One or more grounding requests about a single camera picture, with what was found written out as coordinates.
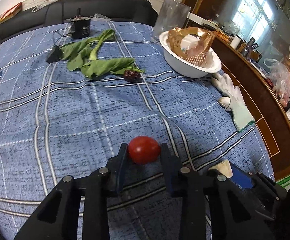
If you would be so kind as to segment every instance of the plaid tablecloth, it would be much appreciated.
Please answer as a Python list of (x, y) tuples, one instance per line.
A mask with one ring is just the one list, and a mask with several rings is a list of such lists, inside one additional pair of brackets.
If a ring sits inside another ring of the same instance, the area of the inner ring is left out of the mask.
[[(151, 42), (150, 26), (91, 24), (94, 36), (108, 28), (116, 38), (102, 45), (99, 58), (135, 58), (146, 69), (141, 83), (113, 75), (88, 80), (69, 72), (66, 62), (47, 64), (53, 32), (66, 34), (68, 24), (30, 31), (0, 45), (0, 230), (6, 239), (14, 238), (63, 176), (90, 174), (137, 135), (166, 142), (198, 172), (229, 159), (245, 171), (273, 178), (257, 127), (237, 133), (208, 77), (175, 73), (162, 47)], [(68, 42), (69, 37), (58, 41)], [(178, 239), (181, 199), (168, 196), (159, 161), (132, 165), (120, 198), (108, 201), (108, 211), (111, 239)], [(210, 239), (208, 214), (206, 222)]]

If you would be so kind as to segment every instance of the gold wrapper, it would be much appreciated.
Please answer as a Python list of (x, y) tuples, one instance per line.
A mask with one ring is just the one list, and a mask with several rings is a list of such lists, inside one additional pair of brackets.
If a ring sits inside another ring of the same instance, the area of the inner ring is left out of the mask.
[[(197, 45), (187, 49), (182, 50), (181, 41), (188, 35), (195, 34), (199, 37), (199, 41), (197, 41)], [(209, 48), (213, 44), (215, 39), (215, 32), (201, 29), (198, 27), (188, 27), (185, 29), (181, 28), (173, 28), (168, 32), (167, 42), (170, 44), (170, 49), (182, 59), (186, 59), (188, 57), (199, 56), (205, 52), (209, 51)]]

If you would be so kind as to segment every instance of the leather headboard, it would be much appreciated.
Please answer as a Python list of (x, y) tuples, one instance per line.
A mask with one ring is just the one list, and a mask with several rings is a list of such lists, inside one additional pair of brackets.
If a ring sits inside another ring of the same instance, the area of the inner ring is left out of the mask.
[(157, 12), (147, 0), (60, 0), (43, 7), (35, 13), (32, 8), (20, 12), (0, 24), (0, 44), (27, 31), (70, 22), (77, 8), (84, 16), (102, 14), (112, 21), (143, 23), (154, 26)]

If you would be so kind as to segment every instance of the food wrapper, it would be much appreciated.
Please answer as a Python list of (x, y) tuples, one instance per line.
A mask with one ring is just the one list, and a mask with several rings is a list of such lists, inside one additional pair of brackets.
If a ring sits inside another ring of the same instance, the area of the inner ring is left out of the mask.
[[(186, 38), (186, 44), (182, 48), (182, 40), (188, 35), (193, 34), (190, 39)], [(188, 27), (185, 29), (173, 28), (168, 32), (170, 49), (180, 58), (197, 66), (208, 67), (211, 65), (212, 55), (209, 49), (215, 39), (215, 32), (201, 29), (198, 27)]]

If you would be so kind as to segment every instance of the green leaf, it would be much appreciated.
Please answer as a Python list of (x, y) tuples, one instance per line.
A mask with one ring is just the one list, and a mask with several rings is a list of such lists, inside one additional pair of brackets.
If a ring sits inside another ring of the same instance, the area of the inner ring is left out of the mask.
[(134, 61), (134, 58), (96, 59), (83, 65), (81, 71), (84, 76), (91, 78), (93, 75), (101, 76), (110, 71), (118, 71), (126, 66), (130, 66)]
[(114, 30), (112, 29), (107, 29), (104, 30), (101, 35), (99, 36), (99, 41), (97, 43), (97, 45), (93, 48), (93, 50), (91, 51), (90, 55), (89, 55), (89, 60), (96, 60), (97, 59), (97, 51), (99, 50), (99, 48), (101, 47), (102, 43), (111, 38), (114, 35)]
[(60, 47), (63, 56), (60, 58), (62, 60), (67, 60), (71, 57), (76, 56), (82, 49), (86, 47), (87, 44), (92, 43), (93, 41), (98, 41), (99, 37), (88, 38), (82, 41), (67, 43), (64, 46)]
[(144, 69), (136, 68), (134, 66), (134, 64), (132, 64), (130, 66), (124, 67), (124, 68), (116, 70), (116, 71), (110, 71), (110, 73), (111, 74), (115, 74), (115, 75), (123, 75), (125, 70), (133, 70), (133, 71), (140, 72), (140, 73), (144, 73), (145, 72)]
[(77, 56), (71, 56), (69, 61), (67, 61), (67, 68), (69, 71), (73, 71), (77, 68), (81, 68), (84, 64), (86, 64), (86, 57), (92, 51), (91, 45), (87, 44), (78, 54)]

